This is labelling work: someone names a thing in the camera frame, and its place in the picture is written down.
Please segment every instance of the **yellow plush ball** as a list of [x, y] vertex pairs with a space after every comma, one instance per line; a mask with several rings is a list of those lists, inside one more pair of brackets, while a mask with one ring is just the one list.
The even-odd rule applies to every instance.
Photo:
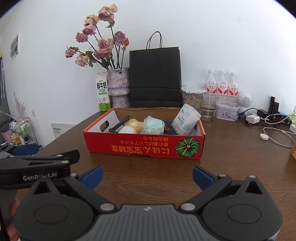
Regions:
[[129, 119], [127, 123], [124, 124], [124, 126], [130, 126], [134, 128], [137, 132], [137, 134], [140, 134], [142, 131], [142, 122], [136, 120], [136, 119]]

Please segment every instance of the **round charging puck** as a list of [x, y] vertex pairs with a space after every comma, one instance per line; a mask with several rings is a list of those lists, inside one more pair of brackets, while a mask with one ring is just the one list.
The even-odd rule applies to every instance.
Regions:
[[268, 135], [266, 135], [266, 134], [261, 133], [261, 134], [260, 134], [260, 138], [261, 138], [262, 140], [268, 141]]

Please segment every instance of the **metal screw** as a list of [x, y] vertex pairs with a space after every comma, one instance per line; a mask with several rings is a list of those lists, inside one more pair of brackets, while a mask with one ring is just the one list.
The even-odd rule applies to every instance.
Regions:
[[183, 203], [181, 205], [181, 209], [184, 211], [193, 211], [195, 209], [195, 205], [193, 203]]
[[100, 209], [103, 211], [111, 211], [115, 208], [114, 204], [112, 203], [103, 203], [100, 205]]

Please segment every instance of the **yellow bottle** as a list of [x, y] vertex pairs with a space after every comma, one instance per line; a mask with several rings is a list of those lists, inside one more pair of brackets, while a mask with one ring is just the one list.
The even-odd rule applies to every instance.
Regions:
[[293, 125], [296, 125], [296, 116], [290, 116]]

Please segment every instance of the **pink rose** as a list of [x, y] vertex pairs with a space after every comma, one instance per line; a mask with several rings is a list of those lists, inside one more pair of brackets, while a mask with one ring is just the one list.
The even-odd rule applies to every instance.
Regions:
[[110, 7], [102, 7], [98, 13], [99, 20], [113, 22], [114, 12], [117, 12], [118, 8], [112, 4]]
[[85, 35], [94, 35], [96, 33], [95, 30], [96, 30], [96, 27], [94, 25], [92, 25], [92, 24], [89, 24], [89, 25], [84, 27], [82, 32]]
[[109, 51], [104, 51], [104, 52], [101, 52], [99, 50], [97, 50], [97, 52], [94, 52], [94, 56], [97, 58], [97, 59], [103, 59], [103, 58], [111, 58], [111, 53]]
[[114, 40], [108, 39], [108, 42], [109, 42], [108, 50], [109, 50], [109, 52], [112, 52], [112, 49], [114, 48]]
[[87, 26], [89, 24], [92, 24], [92, 25], [96, 25], [97, 23], [99, 22], [99, 18], [98, 16], [92, 14], [92, 15], [88, 15], [86, 17], [86, 20], [84, 21], [84, 25]]
[[100, 51], [105, 51], [109, 48], [109, 42], [107, 40], [104, 39], [99, 39], [98, 40], [98, 47], [100, 49]]
[[74, 54], [76, 54], [75, 49], [67, 49], [65, 51], [66, 58], [71, 58], [71, 57], [73, 57]]
[[76, 41], [78, 43], [83, 43], [86, 42], [88, 40], [88, 36], [85, 34], [81, 34], [81, 33], [77, 33], [76, 35]]
[[115, 39], [115, 44], [117, 46], [120, 46], [124, 43], [124, 41], [126, 40], [126, 35], [121, 32], [121, 31], [117, 31], [115, 34], [114, 34], [114, 39]]
[[81, 54], [78, 55], [77, 60], [75, 63], [81, 67], [86, 66], [89, 64], [89, 57], [88, 56], [82, 56]]

